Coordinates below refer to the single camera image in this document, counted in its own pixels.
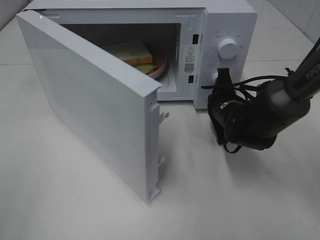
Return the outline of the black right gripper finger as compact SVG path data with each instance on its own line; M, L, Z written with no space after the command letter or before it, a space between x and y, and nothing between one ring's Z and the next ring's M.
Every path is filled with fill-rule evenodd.
M218 68L217 69L217 79L216 85L217 86L232 86L232 79L230 76L230 69L229 68Z

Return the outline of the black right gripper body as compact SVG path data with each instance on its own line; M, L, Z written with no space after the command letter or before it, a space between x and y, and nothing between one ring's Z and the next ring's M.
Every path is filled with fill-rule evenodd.
M226 142L247 145L245 106L248 102L230 85L216 85L208 97L207 110L219 145Z

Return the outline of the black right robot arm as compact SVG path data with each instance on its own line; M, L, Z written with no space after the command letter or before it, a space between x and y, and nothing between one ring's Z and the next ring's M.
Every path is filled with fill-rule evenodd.
M287 75L262 75L233 83L230 70L219 68L211 90L207 112L218 145L232 153L242 147L263 151L276 141L278 133L304 117L311 98L320 91L320 42Z

